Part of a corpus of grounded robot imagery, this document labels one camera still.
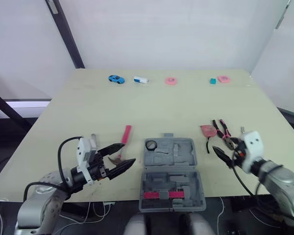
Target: pliers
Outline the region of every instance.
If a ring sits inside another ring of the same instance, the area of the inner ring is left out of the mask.
[[[229,130],[227,129],[227,126],[225,125],[225,122],[220,119],[219,120],[221,125],[223,126],[224,128],[224,132],[225,134],[218,128],[217,124],[216,124],[216,120],[212,120],[212,123],[214,125],[214,127],[216,128],[217,130],[217,135],[223,139],[223,141],[225,142],[225,145],[230,149],[230,150],[234,150],[235,147],[234,147],[234,143],[233,141],[231,140],[231,134],[229,132]]]

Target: gray toolbox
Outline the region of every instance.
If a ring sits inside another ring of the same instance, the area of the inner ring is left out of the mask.
[[[194,142],[189,138],[146,139],[139,210],[196,212],[206,209]]]

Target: white device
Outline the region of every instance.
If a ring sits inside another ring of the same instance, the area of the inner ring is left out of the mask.
[[[246,155],[242,163],[242,170],[249,174],[250,167],[253,163],[263,158],[264,144],[257,131],[243,133],[240,139],[243,140],[246,145]]]
[[[94,183],[92,177],[89,174],[89,160],[97,152],[96,135],[92,134],[91,138],[80,138],[76,150],[77,157],[77,172],[82,172],[87,183],[92,185]]]

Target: blue toy car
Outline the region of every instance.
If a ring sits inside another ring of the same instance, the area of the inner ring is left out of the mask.
[[[125,79],[120,76],[117,76],[117,75],[111,75],[111,76],[109,76],[109,81],[122,84],[125,82]]]

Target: table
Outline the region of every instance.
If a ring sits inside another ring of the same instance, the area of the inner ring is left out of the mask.
[[[109,82],[112,74],[123,76],[126,82]],[[228,75],[231,82],[209,84],[210,78],[218,75]],[[149,78],[150,82],[134,83],[133,76]],[[178,79],[175,86],[165,84],[168,76]],[[235,137],[240,135],[241,126],[245,131],[259,131],[265,158],[294,172],[294,130],[244,70],[76,70],[1,172],[0,200],[22,201],[28,183],[57,170],[57,149],[63,140],[96,133],[103,148],[120,142],[126,125],[133,127],[123,156],[136,158],[135,164],[111,181],[103,179],[94,186],[86,185],[69,201],[138,200],[144,139],[162,137],[163,133],[194,140],[196,168],[206,197],[247,195],[211,147],[211,153],[206,153],[206,138],[199,126],[219,118]],[[230,154],[220,138],[209,142]],[[77,165],[76,147],[77,141],[64,146],[63,167]],[[105,164],[114,167],[107,158]],[[240,169],[238,173],[254,191],[257,178]]]

